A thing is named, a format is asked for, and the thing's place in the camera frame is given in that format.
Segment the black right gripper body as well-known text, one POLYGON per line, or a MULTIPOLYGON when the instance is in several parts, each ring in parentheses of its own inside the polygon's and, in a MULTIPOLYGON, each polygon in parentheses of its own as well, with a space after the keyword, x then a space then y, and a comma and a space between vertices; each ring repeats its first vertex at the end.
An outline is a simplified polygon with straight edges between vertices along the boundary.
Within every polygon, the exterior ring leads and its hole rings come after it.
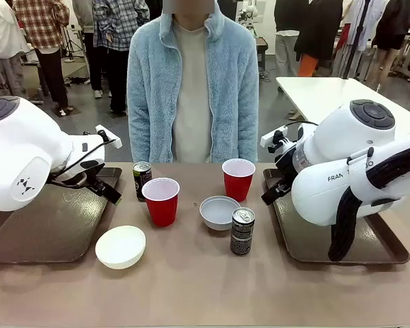
POLYGON ((275 157, 275 166, 282 178, 280 187, 291 187, 297 174, 303 169, 303 150, 296 143, 279 143, 279 154, 275 157))

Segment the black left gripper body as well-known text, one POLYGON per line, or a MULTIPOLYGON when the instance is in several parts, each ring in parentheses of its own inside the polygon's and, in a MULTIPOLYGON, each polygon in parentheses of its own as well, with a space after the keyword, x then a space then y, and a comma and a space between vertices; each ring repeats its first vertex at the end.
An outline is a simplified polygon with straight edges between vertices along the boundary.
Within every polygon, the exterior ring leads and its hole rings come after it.
POLYGON ((68 189, 90 188, 97 191, 100 182, 97 175, 104 166, 105 163, 100 159, 82 160, 58 172, 51 172, 49 184, 68 189))

